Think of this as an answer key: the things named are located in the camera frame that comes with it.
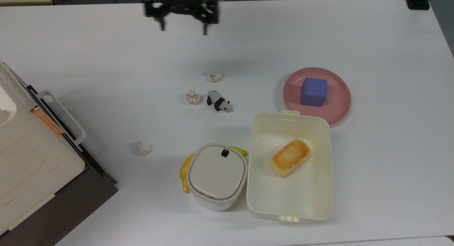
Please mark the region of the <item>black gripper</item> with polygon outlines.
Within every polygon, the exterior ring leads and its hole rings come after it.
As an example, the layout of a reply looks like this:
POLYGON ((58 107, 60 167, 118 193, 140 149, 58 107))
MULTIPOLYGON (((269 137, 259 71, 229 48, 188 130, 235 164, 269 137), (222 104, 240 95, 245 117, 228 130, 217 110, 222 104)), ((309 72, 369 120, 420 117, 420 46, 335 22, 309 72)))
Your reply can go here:
POLYGON ((170 13, 191 15, 202 22, 204 36, 209 25, 219 23, 218 0, 143 0, 143 4, 146 17, 159 22, 161 31, 165 31, 165 17, 170 13))

